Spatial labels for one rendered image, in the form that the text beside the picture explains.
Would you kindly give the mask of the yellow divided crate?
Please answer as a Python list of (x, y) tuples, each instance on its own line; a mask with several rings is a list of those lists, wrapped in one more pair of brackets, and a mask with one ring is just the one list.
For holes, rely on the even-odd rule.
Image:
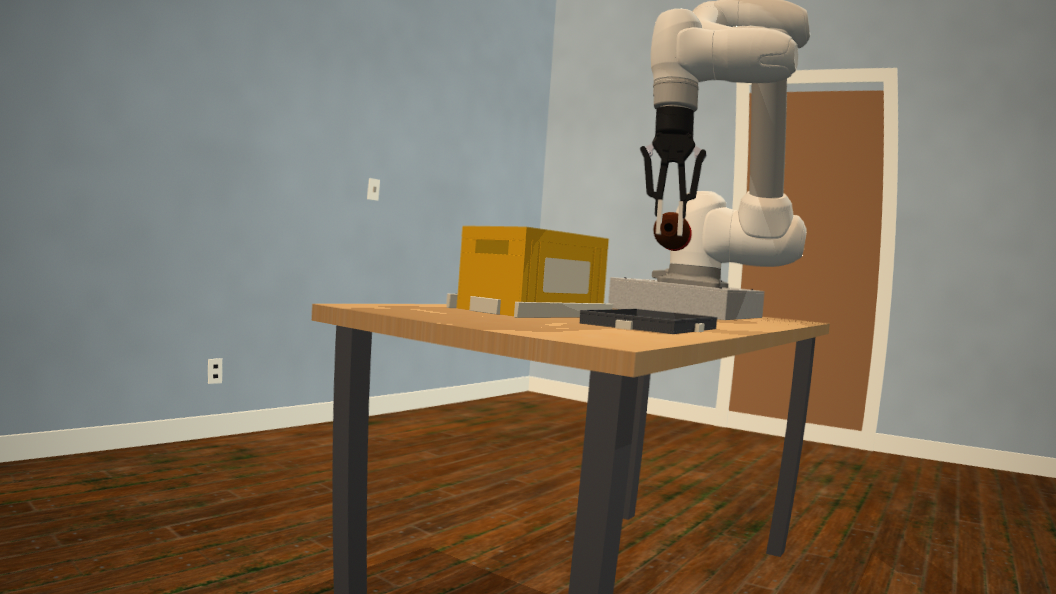
[(469, 310), (470, 296), (501, 299), (499, 314), (508, 316), (515, 302), (604, 303), (608, 243), (531, 227), (463, 226), (457, 308)]

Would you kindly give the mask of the brown bottle with red label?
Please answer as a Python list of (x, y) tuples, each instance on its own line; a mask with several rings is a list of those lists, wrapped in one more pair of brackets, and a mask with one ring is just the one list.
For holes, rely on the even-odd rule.
[(678, 233), (678, 214), (667, 212), (663, 214), (662, 223), (660, 225), (661, 235), (656, 234), (656, 221), (653, 227), (653, 233), (656, 241), (668, 250), (682, 250), (689, 245), (689, 238), (691, 240), (692, 230), (689, 225), (689, 221), (683, 219), (683, 231), (682, 237), (677, 236)]

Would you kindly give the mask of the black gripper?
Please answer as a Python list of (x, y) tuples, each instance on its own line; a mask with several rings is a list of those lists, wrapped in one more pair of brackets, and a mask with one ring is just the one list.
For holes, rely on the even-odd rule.
[[(694, 111), (680, 106), (662, 106), (656, 109), (655, 138), (648, 146), (642, 146), (640, 151), (644, 157), (646, 192), (655, 199), (655, 216), (657, 217), (656, 234), (661, 235), (660, 225), (663, 215), (663, 194), (670, 162), (678, 162), (679, 175), (679, 212), (678, 236), (682, 236), (683, 219), (686, 217), (686, 204), (697, 194), (702, 162), (706, 150), (695, 146), (693, 140)], [(652, 162), (653, 150), (661, 157), (657, 190), (654, 191)], [(686, 194), (685, 160), (692, 152), (696, 157), (690, 193)]]

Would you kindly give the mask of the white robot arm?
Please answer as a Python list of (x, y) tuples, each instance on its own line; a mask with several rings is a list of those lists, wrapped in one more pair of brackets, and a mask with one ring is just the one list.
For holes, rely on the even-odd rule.
[(655, 109), (695, 112), (698, 82), (752, 86), (749, 191), (739, 210), (725, 208), (719, 194), (697, 191), (686, 204), (690, 243), (670, 250), (670, 270), (652, 271), (657, 282), (729, 287), (722, 263), (775, 267), (802, 258), (807, 229), (782, 191), (787, 78), (809, 39), (807, 10), (785, 0), (718, 0), (658, 16), (650, 45)]

